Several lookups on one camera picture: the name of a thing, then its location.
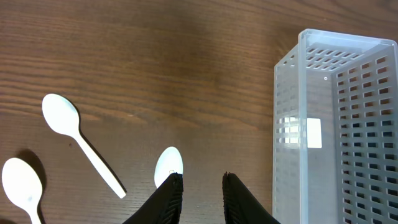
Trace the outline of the clear plastic perforated basket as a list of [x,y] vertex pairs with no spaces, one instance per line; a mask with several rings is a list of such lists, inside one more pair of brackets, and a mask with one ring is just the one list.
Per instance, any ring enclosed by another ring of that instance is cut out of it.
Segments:
[[306,29],[274,67],[272,214],[397,222],[397,43]]

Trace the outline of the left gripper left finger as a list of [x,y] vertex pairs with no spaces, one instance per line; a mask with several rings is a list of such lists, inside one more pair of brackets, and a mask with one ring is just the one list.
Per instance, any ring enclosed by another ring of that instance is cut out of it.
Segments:
[[183,175],[170,174],[123,224],[178,224],[182,211]]

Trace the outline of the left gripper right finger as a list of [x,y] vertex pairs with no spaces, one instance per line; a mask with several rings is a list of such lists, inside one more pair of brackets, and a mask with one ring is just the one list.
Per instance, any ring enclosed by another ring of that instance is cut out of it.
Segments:
[[279,224],[236,174],[226,172],[222,184],[226,224]]

